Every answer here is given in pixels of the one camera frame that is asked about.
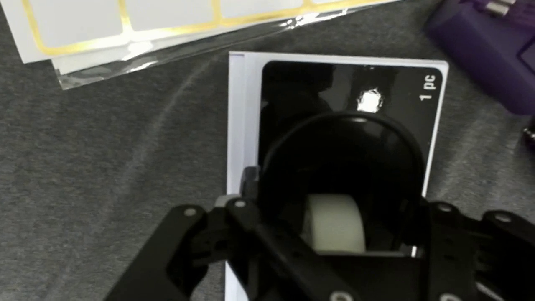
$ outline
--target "purple object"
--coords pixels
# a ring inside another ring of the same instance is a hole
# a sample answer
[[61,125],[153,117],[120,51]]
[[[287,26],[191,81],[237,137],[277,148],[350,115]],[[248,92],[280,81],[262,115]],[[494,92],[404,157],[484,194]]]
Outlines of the purple object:
[[535,113],[535,33],[477,11],[471,1],[444,0],[427,35],[489,95],[514,113]]
[[469,0],[476,10],[535,30],[535,0]]

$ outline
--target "black and white packaging card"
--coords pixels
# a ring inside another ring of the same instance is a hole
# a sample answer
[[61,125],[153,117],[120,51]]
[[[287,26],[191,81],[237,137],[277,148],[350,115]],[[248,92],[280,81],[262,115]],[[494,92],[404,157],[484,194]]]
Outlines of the black and white packaging card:
[[[273,123],[347,110],[394,118],[415,138],[426,195],[446,78],[442,60],[230,51],[225,192],[260,163]],[[228,267],[225,299],[247,299]]]

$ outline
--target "gray fabric surface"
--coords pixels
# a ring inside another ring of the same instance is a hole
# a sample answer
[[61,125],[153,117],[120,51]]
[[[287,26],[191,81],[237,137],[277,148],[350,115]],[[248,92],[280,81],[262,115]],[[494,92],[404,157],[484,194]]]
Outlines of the gray fabric surface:
[[[404,1],[232,50],[439,58],[420,26],[436,1]],[[101,299],[165,210],[223,192],[227,50],[61,92],[21,65],[0,18],[0,299]],[[524,118],[456,66],[429,195],[479,215],[535,220]],[[220,297],[220,269],[195,299]]]

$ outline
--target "sticker sheet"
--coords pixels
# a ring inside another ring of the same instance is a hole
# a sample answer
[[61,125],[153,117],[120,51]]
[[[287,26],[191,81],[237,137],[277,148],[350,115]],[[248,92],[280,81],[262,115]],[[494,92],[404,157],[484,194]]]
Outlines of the sticker sheet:
[[384,0],[0,0],[23,61]]

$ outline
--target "screw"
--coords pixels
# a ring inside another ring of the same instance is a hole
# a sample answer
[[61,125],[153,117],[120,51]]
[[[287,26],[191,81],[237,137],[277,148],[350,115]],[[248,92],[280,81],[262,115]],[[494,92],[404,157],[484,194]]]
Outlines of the screw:
[[191,215],[195,215],[196,214],[196,209],[193,209],[193,207],[186,207],[185,210],[183,210],[183,215],[186,215],[186,217],[191,217]]
[[449,204],[437,204],[437,209],[439,209],[441,212],[451,212],[451,210],[452,210],[452,205],[449,205]]
[[446,292],[439,296],[439,301],[461,301],[461,297],[457,297],[456,294]]
[[494,219],[499,220],[499,222],[504,222],[504,224],[512,220],[507,214],[501,214],[501,212],[496,214]]
[[329,301],[352,301],[352,296],[345,291],[334,291]]
[[247,204],[245,204],[245,200],[237,200],[237,202],[233,202],[233,205],[235,207],[245,207]]

